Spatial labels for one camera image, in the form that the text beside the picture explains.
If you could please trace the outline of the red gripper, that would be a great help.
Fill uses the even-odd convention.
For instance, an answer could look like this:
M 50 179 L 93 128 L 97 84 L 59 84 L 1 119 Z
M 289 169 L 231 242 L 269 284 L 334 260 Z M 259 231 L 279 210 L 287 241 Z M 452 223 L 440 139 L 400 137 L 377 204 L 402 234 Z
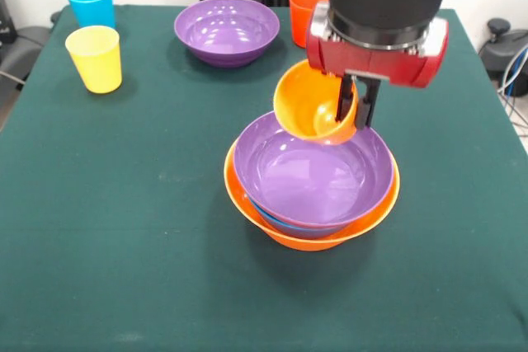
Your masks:
M 337 100 L 336 122 L 343 121 L 353 100 L 352 77 L 365 84 L 359 100 L 355 126 L 370 127 L 377 101 L 380 80 L 394 85 L 424 88 L 440 70 L 449 42 L 449 23 L 435 17 L 422 41 L 403 49 L 372 49 L 340 37 L 331 27 L 330 5 L 320 1 L 313 10 L 307 33 L 306 52 L 309 65 L 323 73 L 343 77 Z

